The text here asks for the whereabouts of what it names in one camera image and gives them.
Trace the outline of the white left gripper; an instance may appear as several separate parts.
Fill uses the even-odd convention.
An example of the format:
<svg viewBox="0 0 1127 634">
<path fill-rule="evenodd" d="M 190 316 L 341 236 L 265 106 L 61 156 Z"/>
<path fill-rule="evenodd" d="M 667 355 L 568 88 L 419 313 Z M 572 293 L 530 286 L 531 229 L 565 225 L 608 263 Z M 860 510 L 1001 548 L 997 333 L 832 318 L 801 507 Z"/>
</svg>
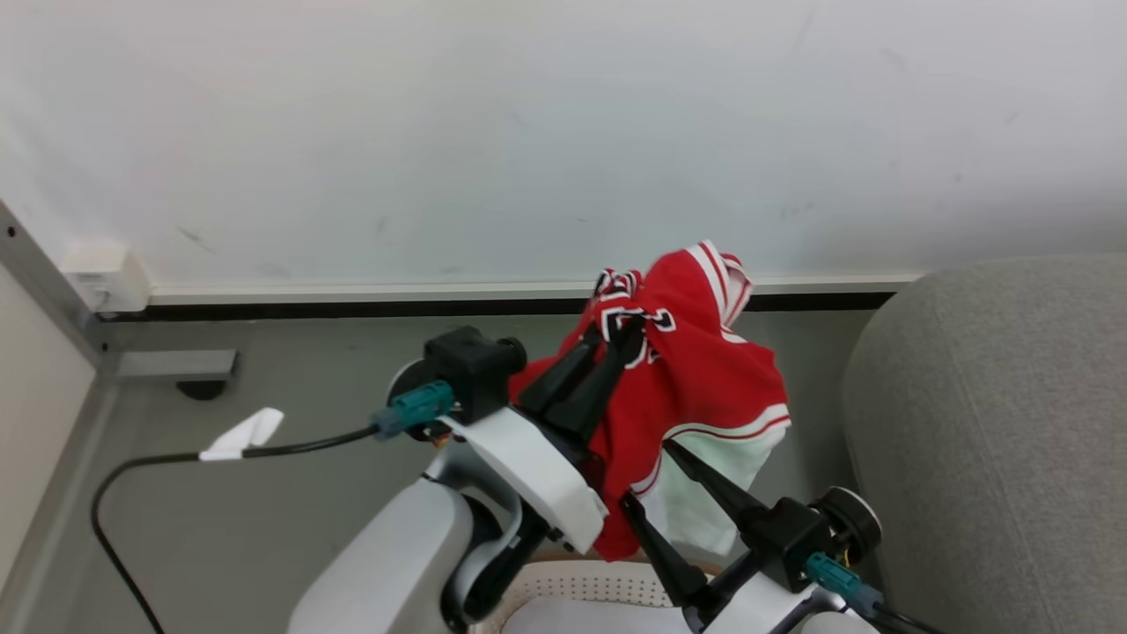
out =
<svg viewBox="0 0 1127 634">
<path fill-rule="evenodd" d="M 639 356 L 644 342 L 645 318 L 640 314 L 629 314 L 607 342 L 597 328 L 585 329 L 578 342 L 520 389 L 516 409 L 503 407 L 468 425 L 450 416 L 440 418 L 579 553 L 588 553 L 602 534 L 607 507 L 579 470 L 520 410 L 531 417 L 549 417 L 564 436 L 589 443 L 607 413 L 616 382 Z M 596 361 L 602 343 L 602 358 Z"/>
</svg>

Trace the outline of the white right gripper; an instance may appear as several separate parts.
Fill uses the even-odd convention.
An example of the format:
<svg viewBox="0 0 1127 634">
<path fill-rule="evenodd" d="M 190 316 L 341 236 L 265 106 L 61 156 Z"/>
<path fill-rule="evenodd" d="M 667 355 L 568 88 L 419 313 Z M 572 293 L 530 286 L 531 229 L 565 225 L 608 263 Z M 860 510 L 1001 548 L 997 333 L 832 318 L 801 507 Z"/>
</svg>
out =
<svg viewBox="0 0 1127 634">
<path fill-rule="evenodd" d="M 665 440 L 663 449 L 689 479 L 706 489 L 740 533 L 767 514 L 767 506 L 748 490 L 729 481 L 680 443 Z M 710 599 L 704 572 L 681 556 L 648 520 L 644 503 L 632 493 L 621 498 L 620 509 L 669 601 L 685 608 L 685 622 L 692 633 L 797 633 L 807 617 L 829 610 L 829 595 L 819 586 L 806 586 L 799 593 L 790 593 L 760 571 L 754 554 L 746 553 L 710 582 L 727 602 L 707 618 L 698 609 Z"/>
</svg>

